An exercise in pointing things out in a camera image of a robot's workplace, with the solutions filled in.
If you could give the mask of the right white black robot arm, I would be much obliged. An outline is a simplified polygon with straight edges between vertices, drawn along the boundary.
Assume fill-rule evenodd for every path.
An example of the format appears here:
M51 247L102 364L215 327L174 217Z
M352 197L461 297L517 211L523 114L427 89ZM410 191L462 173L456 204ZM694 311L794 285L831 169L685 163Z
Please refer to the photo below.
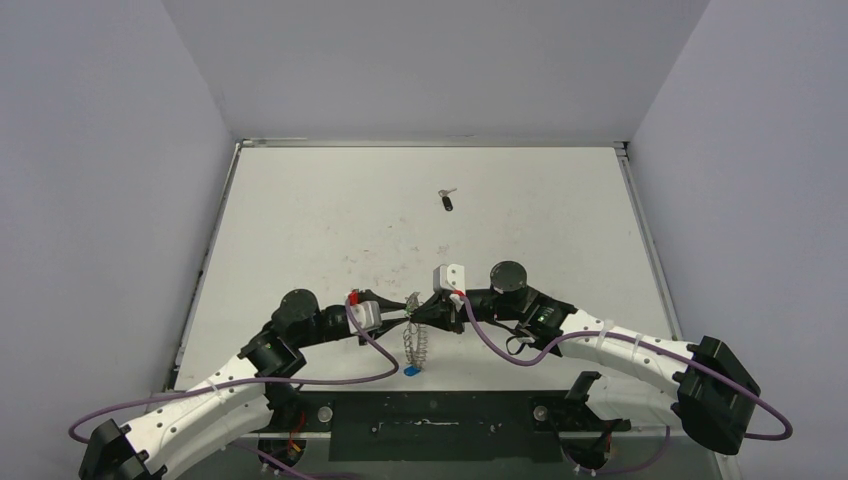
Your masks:
M466 289L464 269L441 265L434 293L411 319L455 333L511 321L517 339L545 355L575 358L621 373L593 382L583 394L604 420L639 420L682 429L699 445L724 455L739 452L761 388L723 341L663 339L597 318L528 284L526 269L502 261L486 289Z

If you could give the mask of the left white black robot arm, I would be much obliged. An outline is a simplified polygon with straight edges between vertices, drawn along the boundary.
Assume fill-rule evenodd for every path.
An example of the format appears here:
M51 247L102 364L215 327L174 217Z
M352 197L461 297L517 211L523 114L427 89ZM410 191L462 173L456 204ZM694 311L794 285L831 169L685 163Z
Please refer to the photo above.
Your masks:
M303 348L355 337L368 344L397 325L383 314L405 304L354 290L342 305L320 308L309 290L288 292L237 354L191 389L124 424L109 419L86 442L82 479L173 479L275 417L297 414Z

